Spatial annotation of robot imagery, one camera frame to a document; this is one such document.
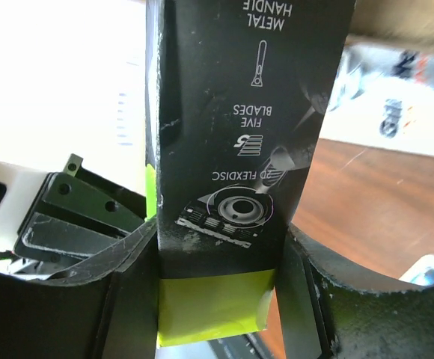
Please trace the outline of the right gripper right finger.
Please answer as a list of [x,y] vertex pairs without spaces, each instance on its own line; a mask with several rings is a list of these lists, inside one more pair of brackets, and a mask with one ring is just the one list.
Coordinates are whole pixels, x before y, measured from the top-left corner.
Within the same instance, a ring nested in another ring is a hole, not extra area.
[[275,289],[288,358],[434,358],[434,285],[367,269],[290,226]]

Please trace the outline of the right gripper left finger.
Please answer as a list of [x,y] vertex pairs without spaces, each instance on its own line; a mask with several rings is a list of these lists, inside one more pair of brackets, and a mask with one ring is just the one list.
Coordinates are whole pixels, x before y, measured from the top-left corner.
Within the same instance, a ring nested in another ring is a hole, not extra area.
[[153,358],[156,222],[48,280],[0,274],[0,358]]

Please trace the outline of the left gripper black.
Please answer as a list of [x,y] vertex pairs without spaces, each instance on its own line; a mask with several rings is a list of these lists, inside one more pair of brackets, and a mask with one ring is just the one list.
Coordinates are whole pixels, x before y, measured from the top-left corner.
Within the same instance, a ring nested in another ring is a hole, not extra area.
[[17,256],[63,267],[85,260],[144,223],[146,199],[82,166],[76,154],[46,175],[18,229]]

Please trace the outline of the black green razor box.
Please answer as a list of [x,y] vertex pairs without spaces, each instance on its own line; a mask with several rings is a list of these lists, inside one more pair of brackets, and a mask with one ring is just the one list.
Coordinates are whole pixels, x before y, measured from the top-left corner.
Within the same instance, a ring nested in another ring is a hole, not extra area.
[[158,344],[262,330],[353,1],[148,1]]

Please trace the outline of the white Gillette razor blister pack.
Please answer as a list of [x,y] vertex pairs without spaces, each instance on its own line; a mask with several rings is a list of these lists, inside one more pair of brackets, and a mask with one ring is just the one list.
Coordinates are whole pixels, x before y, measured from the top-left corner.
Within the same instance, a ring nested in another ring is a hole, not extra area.
[[320,136],[434,157],[434,55],[347,46]]

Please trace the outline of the blue razor blister pack centre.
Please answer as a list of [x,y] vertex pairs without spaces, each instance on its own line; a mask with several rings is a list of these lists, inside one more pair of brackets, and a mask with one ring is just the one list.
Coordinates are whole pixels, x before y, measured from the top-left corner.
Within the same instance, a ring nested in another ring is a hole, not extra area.
[[434,255],[422,256],[400,277],[400,280],[418,286],[433,286]]

